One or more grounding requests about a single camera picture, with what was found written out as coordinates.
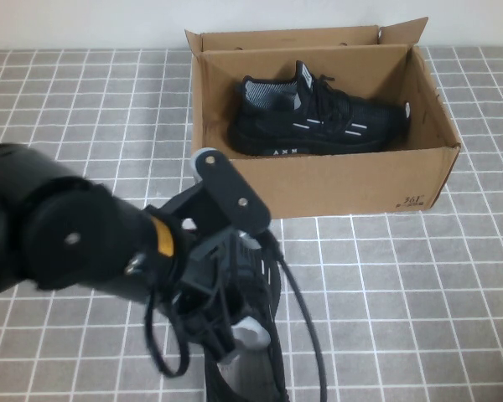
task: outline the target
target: black sneaker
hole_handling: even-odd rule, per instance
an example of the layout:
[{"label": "black sneaker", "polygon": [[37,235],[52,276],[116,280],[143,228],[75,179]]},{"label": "black sneaker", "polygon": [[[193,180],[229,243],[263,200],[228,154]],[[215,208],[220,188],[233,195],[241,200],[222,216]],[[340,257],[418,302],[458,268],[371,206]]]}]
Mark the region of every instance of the black sneaker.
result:
[{"label": "black sneaker", "polygon": [[242,106],[229,143],[252,156],[333,155],[378,152],[410,126],[410,108],[349,96],[316,79],[302,61],[290,81],[254,80],[241,85]]},{"label": "black sneaker", "polygon": [[205,352],[207,402],[289,402],[285,370],[274,317],[281,296],[277,263],[265,260],[255,275],[242,273],[239,289],[254,319],[267,330],[270,343],[263,350],[242,351],[230,364],[218,364]]}]

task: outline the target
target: open cardboard box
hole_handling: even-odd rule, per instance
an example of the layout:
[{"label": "open cardboard box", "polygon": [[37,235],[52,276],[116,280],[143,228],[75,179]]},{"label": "open cardboard box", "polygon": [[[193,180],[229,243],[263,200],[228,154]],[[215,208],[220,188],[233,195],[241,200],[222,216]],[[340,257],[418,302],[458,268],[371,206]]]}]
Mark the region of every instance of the open cardboard box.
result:
[{"label": "open cardboard box", "polygon": [[[228,156],[274,218],[429,209],[459,155],[460,140],[424,59],[414,46],[427,18],[390,27],[243,33],[186,32],[192,62],[193,151]],[[330,84],[364,98],[404,105],[407,138],[384,152],[337,156],[248,157],[227,143],[244,76],[290,80],[297,60]]]}]

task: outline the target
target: black wire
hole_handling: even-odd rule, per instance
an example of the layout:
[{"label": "black wire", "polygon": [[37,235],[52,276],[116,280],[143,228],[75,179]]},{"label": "black wire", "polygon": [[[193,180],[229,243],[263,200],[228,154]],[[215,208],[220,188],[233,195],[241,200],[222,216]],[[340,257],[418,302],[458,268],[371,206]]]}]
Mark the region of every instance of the black wire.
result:
[{"label": "black wire", "polygon": [[148,304],[145,309],[144,326],[143,326],[145,343],[147,344],[149,354],[151,355],[151,358],[153,358],[153,361],[157,366],[158,371],[163,375],[165,375],[166,377],[174,379],[176,377],[183,376],[188,370],[188,367],[190,366],[189,345],[186,336],[184,335],[182,322],[180,321],[179,317],[177,317],[177,315],[174,313],[174,309],[170,307],[169,310],[167,311],[166,317],[168,318],[169,323],[174,328],[180,355],[179,367],[177,368],[177,370],[172,371],[172,369],[169,368],[169,366],[166,364],[166,361],[162,357],[160,348],[158,347],[157,341],[155,340],[153,335],[153,312],[157,300],[158,298],[156,294],[156,289],[153,286],[153,288],[149,292]]},{"label": "black wire", "polygon": [[277,260],[279,265],[282,267],[283,273],[288,279],[289,285],[293,288],[294,296],[300,306],[300,311],[302,312],[303,319],[306,326],[308,327],[309,336],[311,337],[311,344],[313,345],[313,350],[315,352],[315,358],[317,359],[317,370],[319,371],[319,385],[320,385],[320,402],[326,402],[328,399],[328,383],[326,380],[326,367],[324,365],[324,357],[322,355],[322,350],[320,348],[319,337],[317,336],[317,330],[313,324],[313,319],[309,314],[308,306],[303,299],[302,292],[298,287],[298,283],[294,279],[293,273],[289,269],[285,257],[279,247],[279,243],[272,232],[268,231],[257,237],[259,244],[265,248],[269,249],[273,254],[274,258]]}]

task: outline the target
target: white wall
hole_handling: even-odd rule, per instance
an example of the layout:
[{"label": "white wall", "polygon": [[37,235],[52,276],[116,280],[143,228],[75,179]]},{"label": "white wall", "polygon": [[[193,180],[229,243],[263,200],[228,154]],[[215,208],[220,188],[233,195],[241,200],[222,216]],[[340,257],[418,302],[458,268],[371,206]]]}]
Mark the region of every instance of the white wall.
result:
[{"label": "white wall", "polygon": [[503,44],[503,0],[0,0],[0,49],[184,47],[195,32],[388,25],[422,44]]}]

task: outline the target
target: shoe tongue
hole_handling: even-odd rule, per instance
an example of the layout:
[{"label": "shoe tongue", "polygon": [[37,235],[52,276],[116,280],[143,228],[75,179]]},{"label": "shoe tongue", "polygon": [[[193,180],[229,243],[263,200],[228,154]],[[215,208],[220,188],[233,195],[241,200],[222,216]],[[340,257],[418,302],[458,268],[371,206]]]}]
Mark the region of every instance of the shoe tongue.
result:
[{"label": "shoe tongue", "polygon": [[294,110],[301,105],[306,106],[313,94],[314,77],[309,72],[303,61],[296,62],[296,97],[294,98]]}]

